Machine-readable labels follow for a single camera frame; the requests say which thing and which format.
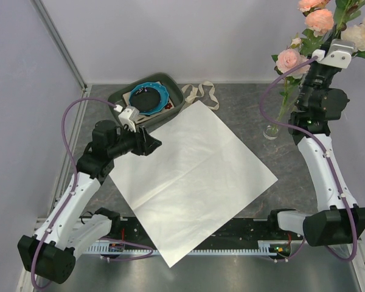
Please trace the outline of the small pink rose stem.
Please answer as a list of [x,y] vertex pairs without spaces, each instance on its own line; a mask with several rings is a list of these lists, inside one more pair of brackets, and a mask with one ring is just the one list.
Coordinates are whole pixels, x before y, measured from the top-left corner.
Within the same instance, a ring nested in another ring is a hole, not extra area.
[[[308,60],[308,58],[302,53],[303,45],[302,38],[296,35],[292,39],[290,45],[274,57],[275,71],[282,75],[289,70],[295,68],[297,65],[302,64]],[[296,91],[302,80],[302,77],[308,72],[310,65],[306,65],[288,76],[284,79],[283,89],[280,95],[283,97],[280,111],[277,117],[278,122],[284,121],[284,115],[289,112],[290,108],[293,107],[293,103],[296,98]]]

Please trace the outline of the white wrapping paper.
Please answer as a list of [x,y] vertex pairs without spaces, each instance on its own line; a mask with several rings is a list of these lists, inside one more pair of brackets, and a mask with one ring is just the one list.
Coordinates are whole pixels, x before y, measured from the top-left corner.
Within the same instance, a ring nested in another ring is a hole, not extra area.
[[277,182],[201,102],[152,132],[152,154],[114,161],[110,177],[168,266]]

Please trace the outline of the cream printed ribbon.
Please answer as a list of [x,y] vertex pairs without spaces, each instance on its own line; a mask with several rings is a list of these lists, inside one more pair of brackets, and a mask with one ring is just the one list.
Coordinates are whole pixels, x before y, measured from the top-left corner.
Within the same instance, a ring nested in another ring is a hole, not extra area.
[[209,88],[207,95],[210,101],[214,103],[213,105],[207,105],[207,107],[212,111],[219,110],[220,104],[217,97],[215,96],[215,85],[210,81],[204,81],[198,86],[194,86],[193,84],[186,84],[181,88],[181,92],[183,94],[189,91],[189,94],[184,99],[185,102],[181,108],[181,111],[189,107],[195,100],[205,97],[205,87]]

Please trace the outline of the peach double rose stem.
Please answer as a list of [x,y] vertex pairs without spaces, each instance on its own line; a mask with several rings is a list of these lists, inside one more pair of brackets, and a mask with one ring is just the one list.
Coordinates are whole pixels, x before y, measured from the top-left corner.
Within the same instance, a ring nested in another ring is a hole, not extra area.
[[322,44],[322,37],[333,29],[333,13],[326,9],[328,1],[299,1],[298,9],[305,16],[306,29],[302,38],[302,53],[308,58]]

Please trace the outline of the cream white rose stem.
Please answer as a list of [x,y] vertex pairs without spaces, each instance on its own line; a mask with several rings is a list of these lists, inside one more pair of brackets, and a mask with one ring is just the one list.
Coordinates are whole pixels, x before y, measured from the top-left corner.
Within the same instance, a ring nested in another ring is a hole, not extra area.
[[353,43],[353,57],[365,59],[365,17],[359,25],[348,27],[341,33],[341,39]]

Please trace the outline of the light pink rose stem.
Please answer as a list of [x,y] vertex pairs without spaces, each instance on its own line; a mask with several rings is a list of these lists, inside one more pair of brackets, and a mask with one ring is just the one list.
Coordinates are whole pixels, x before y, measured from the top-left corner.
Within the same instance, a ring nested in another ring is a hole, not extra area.
[[363,0],[336,0],[333,36],[339,38],[342,31],[346,30],[347,23],[361,15],[360,9],[365,5]]

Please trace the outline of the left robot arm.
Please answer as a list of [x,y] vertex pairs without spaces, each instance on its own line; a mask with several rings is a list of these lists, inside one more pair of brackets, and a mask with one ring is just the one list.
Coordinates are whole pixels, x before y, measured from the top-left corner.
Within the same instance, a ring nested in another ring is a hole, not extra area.
[[64,283],[76,260],[98,239],[121,233],[120,215],[106,208],[74,230],[85,206],[114,168],[114,160],[131,153],[148,156],[161,146],[144,127],[130,131],[112,120],[96,123],[92,139],[75,165],[75,172],[58,204],[33,236],[23,235],[18,251],[26,271],[51,282]]

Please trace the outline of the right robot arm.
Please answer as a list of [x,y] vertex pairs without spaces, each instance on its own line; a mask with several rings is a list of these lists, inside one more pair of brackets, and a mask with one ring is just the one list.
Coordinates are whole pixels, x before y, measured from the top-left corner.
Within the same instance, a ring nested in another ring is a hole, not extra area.
[[281,239],[288,231],[301,234],[310,246],[355,244],[365,230],[365,207],[359,206],[344,181],[333,152],[329,122],[338,120],[349,99],[341,89],[331,88],[341,71],[309,60],[300,92],[287,123],[302,154],[315,188],[318,212],[304,215],[292,209],[272,212],[267,234]]

